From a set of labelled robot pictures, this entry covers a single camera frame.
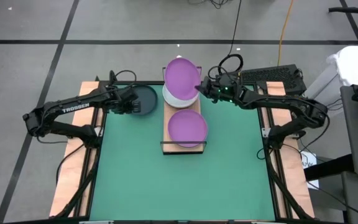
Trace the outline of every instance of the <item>purple plate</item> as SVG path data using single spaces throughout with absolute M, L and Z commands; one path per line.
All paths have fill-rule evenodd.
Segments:
M 201 114 L 193 110 L 180 110 L 169 119 L 168 133 L 172 141 L 204 141 L 208 133 L 208 127 Z M 178 145 L 195 147 L 199 144 L 181 143 Z
M 164 79 L 168 91 L 179 100 L 193 99 L 198 93 L 195 86 L 201 83 L 196 65 L 185 58 L 172 60 L 167 65 Z

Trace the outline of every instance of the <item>green mat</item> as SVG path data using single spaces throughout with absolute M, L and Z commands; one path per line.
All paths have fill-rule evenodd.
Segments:
M 108 114 L 90 220 L 274 220 L 257 111 L 200 96 L 204 153 L 164 156 L 152 87 L 152 114 Z

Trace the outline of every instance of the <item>gray floor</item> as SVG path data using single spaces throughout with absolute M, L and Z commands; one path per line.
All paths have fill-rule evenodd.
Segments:
M 236 39 L 278 40 L 289 3 L 290 0 L 243 0 Z M 0 44 L 0 205 L 26 133 L 22 115 L 39 100 L 72 4 L 73 0 L 0 0 L 0 40 L 56 40 L 55 44 L 47 45 Z M 186 0 L 80 0 L 67 39 L 230 40 L 238 4 L 234 0 L 215 9 L 208 2 L 189 5 Z M 347 0 L 347 4 L 358 6 L 358 0 Z M 327 13 L 329 7 L 336 6 L 341 6 L 339 0 L 295 1 L 285 40 L 357 40 L 345 14 Z M 354 19 L 358 26 L 358 15 Z M 326 57 L 343 47 L 284 45 L 282 65 L 295 63 L 303 70 L 309 86 L 327 66 Z M 82 81 L 94 80 L 96 75 L 107 79 L 110 69 L 131 69 L 137 73 L 138 80 L 161 80 L 161 68 L 177 55 L 202 66 L 204 75 L 229 49 L 228 44 L 179 42 L 64 45 L 47 101 L 76 95 Z M 243 69 L 271 67 L 277 63 L 277 45 L 245 44 L 235 45 L 233 49 L 244 57 Z M 224 66 L 234 68 L 236 63 L 228 62 Z M 59 120 L 70 122 L 72 115 Z M 308 130 L 304 143 L 320 131 Z M 31 142 L 5 222 L 48 217 L 55 169 L 64 149 L 64 145 Z M 342 115 L 333 118 L 328 133 L 310 149 L 330 158 L 350 152 Z M 317 216 L 338 219 L 338 215 L 325 215 L 326 212 L 316 208 Z

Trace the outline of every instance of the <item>wooden table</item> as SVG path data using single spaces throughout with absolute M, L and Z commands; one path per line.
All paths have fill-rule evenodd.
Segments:
M 81 85 L 80 95 L 85 95 L 90 91 L 97 88 L 99 85 L 98 82 L 83 82 Z M 285 90 L 283 83 L 281 82 L 267 82 L 268 93 L 271 95 L 284 95 Z M 269 126 L 267 119 L 267 110 L 262 108 L 262 114 L 264 117 L 265 128 Z M 281 109 L 272 109 L 273 120 L 277 125 L 283 125 L 288 123 L 291 120 L 291 115 L 288 110 Z M 77 126 L 82 126 L 84 124 L 91 124 L 91 119 L 93 115 L 93 108 L 87 108 L 84 110 L 76 111 L 74 114 L 73 124 Z M 102 120 L 102 112 L 99 110 L 98 119 L 96 124 L 100 125 Z M 297 142 L 295 139 L 286 138 L 284 141 L 285 144 L 298 148 Z M 80 146 L 82 142 L 79 139 L 69 139 L 65 156 L 75 150 Z M 294 196 L 296 201 L 307 214 L 314 216 L 313 207 L 311 204 L 308 187 L 306 184 L 305 174 L 303 172 L 303 167 L 299 153 L 294 149 L 289 148 L 288 146 L 283 146 L 281 149 L 281 160 L 283 164 L 283 171 L 285 174 L 285 180 L 287 183 L 287 188 Z M 92 166 L 93 156 L 95 150 L 93 149 L 91 154 L 91 161 L 89 163 L 88 170 Z M 272 161 L 275 161 L 274 155 L 271 155 Z M 55 196 L 53 199 L 52 207 L 50 210 L 50 216 L 56 215 L 59 213 L 67 202 L 72 198 L 73 194 L 76 192 L 78 185 L 80 183 L 80 176 L 85 159 L 85 148 L 80 149 L 76 154 L 69 157 L 65 163 L 62 165 L 59 181 L 56 187 Z M 89 195 L 89 186 L 83 194 L 82 206 L 80 210 L 80 215 L 85 215 L 86 213 L 86 204 L 88 201 Z M 285 205 L 283 201 L 283 195 L 281 191 L 276 186 L 277 198 L 278 198 L 278 207 L 280 209 L 280 216 L 286 218 Z

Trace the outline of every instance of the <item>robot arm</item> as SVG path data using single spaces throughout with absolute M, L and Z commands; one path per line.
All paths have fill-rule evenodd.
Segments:
M 196 86 L 205 97 L 213 103 L 228 101 L 244 110 L 254 108 L 288 109 L 295 119 L 283 126 L 273 126 L 268 133 L 267 143 L 270 147 L 280 149 L 285 137 L 304 128 L 319 128 L 324 125 L 327 107 L 315 100 L 294 96 L 260 95 L 247 89 L 237 78 L 237 74 L 221 74 L 216 78 L 205 77 L 201 85 Z
M 131 86 L 117 88 L 114 85 L 101 86 L 83 96 L 48 102 L 23 115 L 27 131 L 31 136 L 44 137 L 48 133 L 80 138 L 85 146 L 98 147 L 98 136 L 90 125 L 82 127 L 65 124 L 55 119 L 66 113 L 89 107 L 102 108 L 105 112 L 117 114 L 140 111 L 140 103 L 134 101 L 137 94 Z

